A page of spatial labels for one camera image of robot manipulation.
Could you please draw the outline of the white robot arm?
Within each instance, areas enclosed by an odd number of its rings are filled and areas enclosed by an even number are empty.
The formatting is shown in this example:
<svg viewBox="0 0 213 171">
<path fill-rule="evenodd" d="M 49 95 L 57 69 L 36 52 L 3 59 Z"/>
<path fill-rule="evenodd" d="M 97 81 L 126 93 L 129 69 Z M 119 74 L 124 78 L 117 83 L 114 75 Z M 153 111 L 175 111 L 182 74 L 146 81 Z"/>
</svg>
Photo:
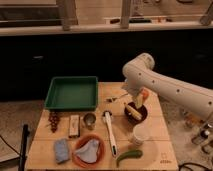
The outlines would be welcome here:
<svg viewBox="0 0 213 171">
<path fill-rule="evenodd" d="M 127 62 L 122 68 L 123 88 L 132 97 L 148 88 L 213 125 L 213 90 L 158 74 L 153 71 L 154 65 L 155 61 L 148 53 Z"/>
</svg>

